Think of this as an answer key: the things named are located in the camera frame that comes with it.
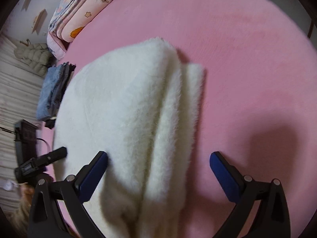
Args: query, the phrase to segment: black cable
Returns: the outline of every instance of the black cable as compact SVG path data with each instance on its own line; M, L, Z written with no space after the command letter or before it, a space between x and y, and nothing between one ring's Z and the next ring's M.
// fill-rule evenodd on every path
M36 138L37 140L41 140L41 141L44 141L46 143L46 146L47 146L47 153L51 152L51 147L50 145L46 142L46 140L43 140L41 138Z
M11 130L8 130L8 129L6 129L6 128L0 127L0 129L3 130L3 131L5 131L5 132L11 133L11 134L14 134L14 133L15 133L15 131L11 131Z

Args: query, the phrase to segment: black clamp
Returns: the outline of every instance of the black clamp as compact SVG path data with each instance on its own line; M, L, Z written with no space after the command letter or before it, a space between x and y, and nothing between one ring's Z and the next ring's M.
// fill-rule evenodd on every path
M90 200L108 165L107 153L100 151L89 165L64 181L38 181L32 200L28 237L73 238L60 212L57 200L64 200L72 221L82 238L105 238L83 206Z
M244 238L290 238L290 220L281 182L255 181L242 176L220 152L210 156L210 167L229 201L236 206L213 238L236 238L243 228L254 201L261 200L253 224Z

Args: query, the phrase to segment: denim clothing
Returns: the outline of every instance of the denim clothing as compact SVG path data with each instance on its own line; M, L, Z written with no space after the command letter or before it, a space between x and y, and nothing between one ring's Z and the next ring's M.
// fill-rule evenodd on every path
M65 74L65 66L67 64L64 63L57 67L48 68L36 110L36 118L40 121L51 118L58 110L58 108L56 109L57 104L55 100L58 96L58 90L61 89L60 86L64 83L63 75Z
M61 99L64 95L62 91L63 91L63 88L66 86L69 75L70 75L69 64L67 63L64 66L64 72L63 72L61 81L59 82L58 86L54 89L52 94L52 98L51 98L52 116L56 116L58 113L58 109L61 105Z

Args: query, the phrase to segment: orange flower print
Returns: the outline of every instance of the orange flower print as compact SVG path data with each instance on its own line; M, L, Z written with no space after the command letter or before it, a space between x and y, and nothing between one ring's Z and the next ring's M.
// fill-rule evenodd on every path
M70 33L70 37L75 38L82 31L84 27L77 28Z

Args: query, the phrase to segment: cartoon print bedding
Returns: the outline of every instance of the cartoon print bedding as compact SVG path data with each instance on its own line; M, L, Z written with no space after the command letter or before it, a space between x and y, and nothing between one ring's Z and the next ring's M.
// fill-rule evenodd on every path
M112 0L62 0L50 21L47 44L57 59L66 49L62 40L72 42L83 28Z

